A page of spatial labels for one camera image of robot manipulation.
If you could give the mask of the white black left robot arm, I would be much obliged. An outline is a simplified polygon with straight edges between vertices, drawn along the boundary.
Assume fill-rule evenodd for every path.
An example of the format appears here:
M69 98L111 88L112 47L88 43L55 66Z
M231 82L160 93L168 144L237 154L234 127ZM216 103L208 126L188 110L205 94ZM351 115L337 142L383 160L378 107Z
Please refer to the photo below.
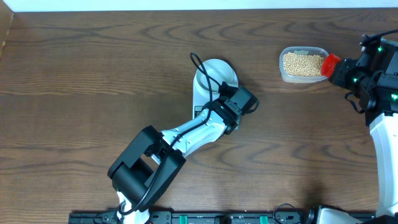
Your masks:
M242 116L258 106L245 87L222 83L195 118L176 128L142 129L108 170L119 205L118 223L145 223L149 208L164 194L186 162L205 144L233 132Z

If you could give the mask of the orange measuring scoop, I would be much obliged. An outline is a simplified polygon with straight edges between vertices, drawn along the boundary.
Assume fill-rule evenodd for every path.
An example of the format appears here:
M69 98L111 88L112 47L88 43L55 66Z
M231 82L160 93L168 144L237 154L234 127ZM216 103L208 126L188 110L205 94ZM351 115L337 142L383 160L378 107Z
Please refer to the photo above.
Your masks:
M325 58L323 61L323 64L321 66L320 73L322 76L330 78L331 75L333 74L336 65L341 61L339 56L335 54L330 54Z

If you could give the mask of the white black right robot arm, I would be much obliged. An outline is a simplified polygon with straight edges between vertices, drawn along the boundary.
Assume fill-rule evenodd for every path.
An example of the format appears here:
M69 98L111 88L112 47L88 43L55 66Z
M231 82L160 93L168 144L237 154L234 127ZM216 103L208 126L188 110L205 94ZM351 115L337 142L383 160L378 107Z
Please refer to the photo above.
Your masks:
M321 74L359 102L376 150L379 202L374 223L397 223L397 42L364 35L357 59L329 55Z

